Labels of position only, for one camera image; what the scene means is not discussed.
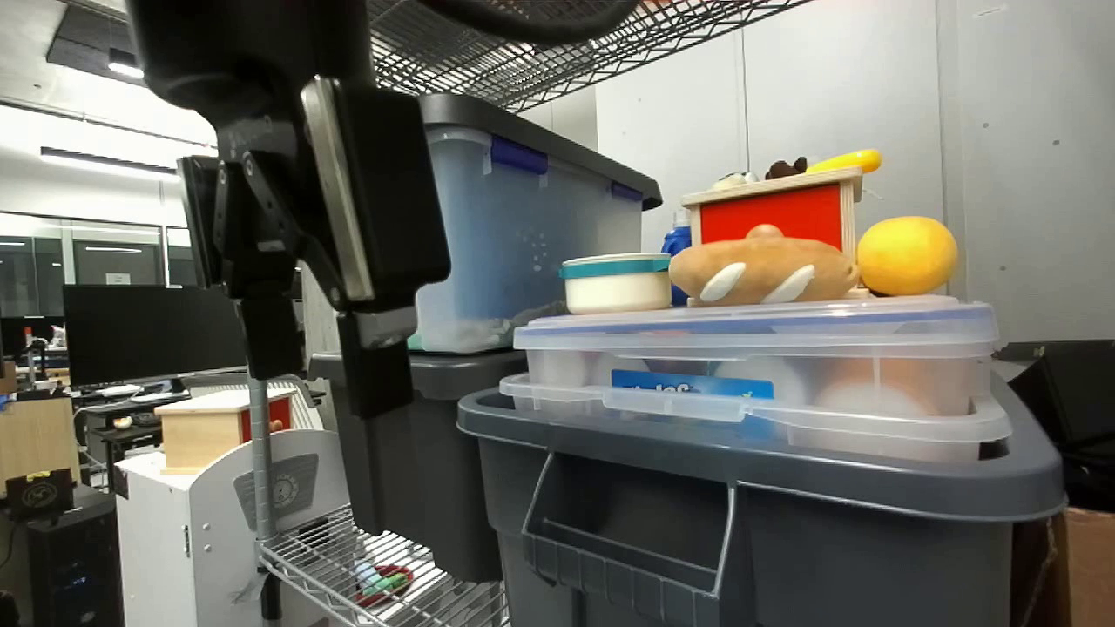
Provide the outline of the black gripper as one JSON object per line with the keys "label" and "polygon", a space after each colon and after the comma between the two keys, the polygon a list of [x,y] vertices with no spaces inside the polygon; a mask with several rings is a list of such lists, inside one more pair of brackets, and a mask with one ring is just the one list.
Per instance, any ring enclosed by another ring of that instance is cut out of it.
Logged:
{"label": "black gripper", "polygon": [[338,315],[348,404],[414,396],[414,291],[450,274],[423,104],[373,85],[366,0],[125,0],[148,87],[218,131],[190,156],[204,274],[226,284],[257,380],[304,360],[293,273]]}

